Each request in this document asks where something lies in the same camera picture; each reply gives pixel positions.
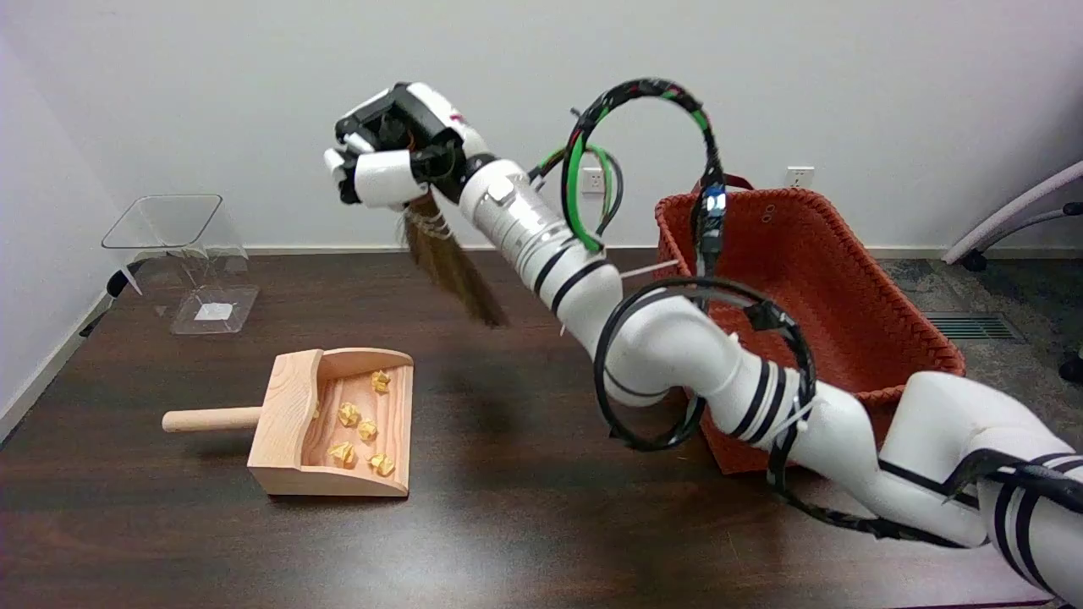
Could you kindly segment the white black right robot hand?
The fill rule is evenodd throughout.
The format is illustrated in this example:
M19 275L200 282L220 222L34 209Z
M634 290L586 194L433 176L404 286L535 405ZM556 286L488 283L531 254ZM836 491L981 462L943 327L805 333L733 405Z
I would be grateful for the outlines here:
M453 203L498 156L448 99L425 82L397 82L332 127L322 161L345 205L406 207L431 189Z

